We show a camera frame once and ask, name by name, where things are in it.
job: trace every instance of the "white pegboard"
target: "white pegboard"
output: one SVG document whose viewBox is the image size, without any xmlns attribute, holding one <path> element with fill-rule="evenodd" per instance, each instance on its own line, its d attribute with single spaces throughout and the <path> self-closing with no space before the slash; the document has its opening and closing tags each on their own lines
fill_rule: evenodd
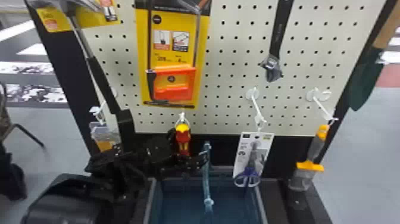
<svg viewBox="0 0 400 224">
<path fill-rule="evenodd" d="M 142 105 L 134 1 L 117 1 L 121 25 L 86 29 L 85 34 L 118 103 L 130 108 L 138 132 L 166 132 L 181 109 Z M 329 89 L 323 102 L 334 108 L 375 24 L 384 0 L 295 0 L 280 51 L 284 77 L 265 80 L 258 63 L 268 54 L 277 0 L 212 2 L 211 24 L 197 110 L 186 110 L 192 133 L 238 134 L 255 130 L 255 109 L 245 98 L 257 86 L 266 132 L 313 136 L 324 123 L 314 87 Z M 106 113 L 115 127 L 113 116 Z"/>
</svg>

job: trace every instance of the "pegboard hook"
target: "pegboard hook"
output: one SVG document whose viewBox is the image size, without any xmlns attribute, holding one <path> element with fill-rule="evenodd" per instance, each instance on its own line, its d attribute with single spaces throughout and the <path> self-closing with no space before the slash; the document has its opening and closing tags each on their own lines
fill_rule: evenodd
<svg viewBox="0 0 400 224">
<path fill-rule="evenodd" d="M 259 96 L 260 96 L 260 92 L 258 91 L 256 86 L 254 86 L 254 88 L 252 88 L 252 89 L 249 89 L 246 93 L 246 98 L 253 102 L 255 110 L 257 111 L 257 114 L 254 117 L 255 127 L 257 128 L 257 132 L 260 132 L 264 128 L 265 124 L 267 123 L 264 116 L 261 114 L 261 111 L 260 111 L 260 108 L 258 107 L 257 102 L 255 101 Z"/>
<path fill-rule="evenodd" d="M 118 97 L 118 92 L 113 87 L 111 87 L 111 92 L 112 92 L 112 94 L 114 95 L 115 98 Z M 93 116 L 95 116 L 96 120 L 100 123 L 100 125 L 104 125 L 105 124 L 105 116 L 104 116 L 104 113 L 103 113 L 103 109 L 104 109 L 104 106 L 105 106 L 106 103 L 107 103 L 106 101 L 103 101 L 100 104 L 100 107 L 93 106 L 89 110 L 89 113 L 92 113 Z"/>
<path fill-rule="evenodd" d="M 321 92 L 317 87 L 308 91 L 306 94 L 307 101 L 314 101 L 321 108 L 322 112 L 324 113 L 323 118 L 328 121 L 329 125 L 332 125 L 335 121 L 339 120 L 337 117 L 333 117 L 333 112 L 330 113 L 321 103 L 321 101 L 327 101 L 331 94 L 332 92 L 330 91 Z"/>
<path fill-rule="evenodd" d="M 176 128 L 179 124 L 182 124 L 182 123 L 186 123 L 186 124 L 190 127 L 190 123 L 189 123 L 189 121 L 186 119 L 186 117 L 185 117 L 185 112 L 184 112 L 184 111 L 182 111 L 182 112 L 179 114 L 179 119 L 175 122 L 175 128 Z"/>
</svg>

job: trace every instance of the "scissors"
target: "scissors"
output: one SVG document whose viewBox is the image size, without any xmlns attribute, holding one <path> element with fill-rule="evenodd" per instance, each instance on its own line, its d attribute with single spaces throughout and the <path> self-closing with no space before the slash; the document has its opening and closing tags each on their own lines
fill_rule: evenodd
<svg viewBox="0 0 400 224">
<path fill-rule="evenodd" d="M 257 159 L 256 150 L 257 146 L 256 144 L 253 144 L 252 150 L 250 152 L 250 158 L 247 166 L 245 167 L 245 170 L 242 173 L 238 174 L 233 180 L 235 185 L 240 188 L 253 188 L 257 186 L 261 181 L 259 174 L 255 170 L 255 161 Z"/>
</svg>

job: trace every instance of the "black handle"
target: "black handle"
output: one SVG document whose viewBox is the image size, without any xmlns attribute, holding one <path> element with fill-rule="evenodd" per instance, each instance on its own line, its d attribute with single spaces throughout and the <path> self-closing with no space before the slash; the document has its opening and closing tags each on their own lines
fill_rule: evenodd
<svg viewBox="0 0 400 224">
<path fill-rule="evenodd" d="M 288 24 L 290 11 L 294 0 L 279 0 L 276 8 L 274 29 L 272 31 L 270 54 L 279 59 L 280 46 L 285 35 L 286 25 Z"/>
<path fill-rule="evenodd" d="M 92 71 L 97 86 L 99 87 L 101 94 L 107 103 L 108 109 L 110 110 L 111 114 L 117 114 L 119 111 L 121 111 L 121 108 L 114 97 L 111 87 L 108 84 L 107 78 L 105 77 L 104 71 L 101 69 L 99 62 L 97 61 L 97 58 L 95 56 L 90 57 L 87 59 L 87 63 Z"/>
</svg>

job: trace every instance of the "gray floor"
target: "gray floor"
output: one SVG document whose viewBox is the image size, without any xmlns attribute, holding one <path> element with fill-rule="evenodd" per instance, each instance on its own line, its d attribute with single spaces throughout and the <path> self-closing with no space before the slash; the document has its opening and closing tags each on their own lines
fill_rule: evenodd
<svg viewBox="0 0 400 224">
<path fill-rule="evenodd" d="M 350 111 L 314 182 L 334 224 L 398 223 L 400 89 L 377 88 L 358 112 Z M 29 198 L 0 196 L 0 223 L 19 223 L 27 206 L 62 172 L 83 173 L 89 158 L 73 116 L 66 109 L 10 108 L 47 146 L 43 151 L 15 131 L 5 145 L 26 173 Z"/>
</svg>

